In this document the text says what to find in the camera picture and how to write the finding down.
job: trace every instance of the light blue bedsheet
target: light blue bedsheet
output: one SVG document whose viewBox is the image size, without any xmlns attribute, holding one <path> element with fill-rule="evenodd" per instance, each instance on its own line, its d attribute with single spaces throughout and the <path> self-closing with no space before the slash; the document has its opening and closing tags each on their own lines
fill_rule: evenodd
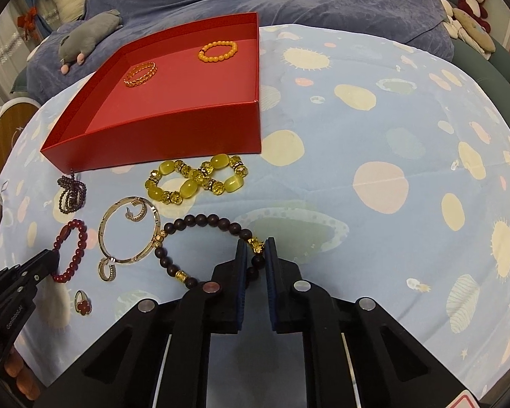
<svg viewBox="0 0 510 408">
<path fill-rule="evenodd" d="M 501 115 L 461 70 L 390 40 L 285 25 L 261 28 L 260 53 L 262 155 L 242 157 L 245 186 L 161 206 L 163 221 L 217 213 L 260 238 L 274 236 L 280 256 L 299 263 L 305 279 L 341 299 L 373 297 L 482 395 L 510 367 L 510 130 Z M 73 217 L 58 212 L 61 173 L 39 149 L 83 83 L 38 111 L 4 167 L 0 269 L 51 248 Z M 104 212 L 122 197 L 146 196 L 144 181 L 157 166 L 80 174 L 87 203 L 75 217 L 90 229 L 89 249 L 71 282 L 42 284 L 17 341 L 44 383 L 140 299 L 183 295 L 153 255 L 119 266 L 112 283 L 97 274 Z M 170 175 L 166 186 L 182 181 Z M 144 247 L 152 228 L 151 219 L 133 223 L 123 213 L 106 228 L 118 257 Z M 200 279 L 231 259 L 235 244 L 209 227 L 166 240 L 174 261 Z M 61 249 L 61 270 L 73 247 L 68 240 Z M 92 300 L 88 317 L 73 309 L 78 289 Z M 302 342 L 271 333 L 262 278 L 247 291 L 241 334 L 212 340 L 208 406 L 284 400 L 305 406 Z"/>
</svg>

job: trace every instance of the bed sheet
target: bed sheet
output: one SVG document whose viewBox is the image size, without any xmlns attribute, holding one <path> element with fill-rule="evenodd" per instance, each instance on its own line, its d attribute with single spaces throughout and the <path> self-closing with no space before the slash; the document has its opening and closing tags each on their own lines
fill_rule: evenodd
<svg viewBox="0 0 510 408">
<path fill-rule="evenodd" d="M 510 367 L 510 130 L 503 118 L 473 79 L 424 51 L 300 25 L 260 34 L 262 154 L 242 157 L 250 170 L 242 189 L 200 192 L 180 207 L 156 204 L 163 220 L 217 213 L 260 238 L 275 237 L 280 256 L 297 262 L 304 278 L 340 299 L 373 297 L 483 395 Z M 85 207 L 58 211 L 61 173 L 39 149 L 87 78 L 38 111 L 0 176 L 0 269 L 51 248 L 73 217 L 89 228 L 75 277 L 42 283 L 16 343 L 45 384 L 140 299 L 184 293 L 152 255 L 119 266 L 112 283 L 97 274 L 104 212 L 122 197 L 146 196 L 144 181 L 158 163 L 81 173 Z M 148 131 L 147 138 L 166 135 Z M 183 179 L 165 181 L 174 190 Z M 106 246 L 115 256 L 134 255 L 150 221 L 114 214 Z M 233 238 L 210 228 L 175 234 L 166 245 L 200 279 L 235 250 Z M 63 245 L 61 270 L 73 247 Z M 209 407 L 305 406 L 302 341 L 271 333 L 264 282 L 247 290 L 241 334 L 212 340 Z M 78 289 L 93 302 L 88 317 L 73 310 Z"/>
<path fill-rule="evenodd" d="M 121 46 L 163 29 L 230 13 L 257 12 L 260 26 L 287 23 L 376 35 L 451 61 L 454 47 L 440 0 L 87 0 L 85 19 L 117 9 L 124 27 L 104 39 L 82 66 L 60 73 L 58 45 L 81 21 L 62 26 L 27 67 L 28 91 L 41 104 L 98 69 Z"/>
</svg>

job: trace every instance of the red tray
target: red tray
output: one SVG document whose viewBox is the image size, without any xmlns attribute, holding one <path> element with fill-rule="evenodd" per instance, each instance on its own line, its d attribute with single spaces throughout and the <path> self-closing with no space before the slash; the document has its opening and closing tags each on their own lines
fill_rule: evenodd
<svg viewBox="0 0 510 408">
<path fill-rule="evenodd" d="M 201 46 L 217 40 L 237 42 L 238 52 L 200 61 Z M 126 73 L 148 61 L 156 74 L 127 87 Z M 183 24 L 123 46 L 74 97 L 41 149 L 64 173 L 260 151 L 256 12 Z"/>
</svg>

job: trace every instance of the red bead bracelet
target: red bead bracelet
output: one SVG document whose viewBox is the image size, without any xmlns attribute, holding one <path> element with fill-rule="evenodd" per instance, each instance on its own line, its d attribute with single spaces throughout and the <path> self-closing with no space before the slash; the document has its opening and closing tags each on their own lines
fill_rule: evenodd
<svg viewBox="0 0 510 408">
<path fill-rule="evenodd" d="M 66 224 L 58 236 L 56 237 L 56 241 L 53 244 L 53 251 L 57 252 L 60 250 L 60 246 L 63 244 L 65 240 L 68 239 L 68 236 L 70 236 L 70 233 L 72 232 L 72 229 L 77 228 L 79 230 L 79 241 L 78 241 L 78 247 L 75 250 L 75 255 L 72 256 L 72 261 L 66 271 L 62 275 L 53 274 L 51 277 L 55 282 L 58 283 L 66 283 L 75 274 L 75 271 L 79 267 L 79 263 L 82 261 L 83 255 L 85 254 L 85 248 L 87 247 L 87 226 L 83 221 L 80 221 L 79 219 L 72 219 L 68 224 Z"/>
</svg>

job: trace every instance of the dark beaded bracelet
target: dark beaded bracelet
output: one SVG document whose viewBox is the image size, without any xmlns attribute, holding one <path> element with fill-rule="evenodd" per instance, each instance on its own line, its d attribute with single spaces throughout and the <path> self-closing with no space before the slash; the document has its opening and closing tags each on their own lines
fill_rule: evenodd
<svg viewBox="0 0 510 408">
<path fill-rule="evenodd" d="M 262 255 L 264 245 L 257 238 L 253 237 L 253 233 L 251 233 L 250 230 L 246 228 L 242 229 L 242 226 L 237 222 L 231 223 L 229 219 L 219 218 L 219 216 L 215 214 L 208 216 L 199 214 L 196 215 L 196 217 L 193 215 L 186 215 L 183 219 L 179 218 L 174 222 L 164 224 L 164 232 L 167 236 L 174 234 L 176 230 L 183 231 L 187 227 L 194 227 L 195 225 L 198 225 L 199 227 L 205 227 L 207 225 L 211 227 L 218 227 L 219 230 L 223 232 L 228 231 L 231 235 L 238 236 L 240 239 L 246 241 L 255 252 L 251 259 L 251 267 L 248 267 L 246 270 L 246 288 L 249 286 L 251 281 L 255 281 L 259 278 L 259 270 L 265 266 L 265 259 Z M 184 283 L 188 289 L 195 288 L 199 284 L 199 281 L 196 278 L 188 276 L 187 273 L 173 263 L 172 259 L 168 256 L 166 248 L 155 248 L 155 256 L 158 258 L 161 267 L 166 269 L 167 274 Z"/>
</svg>

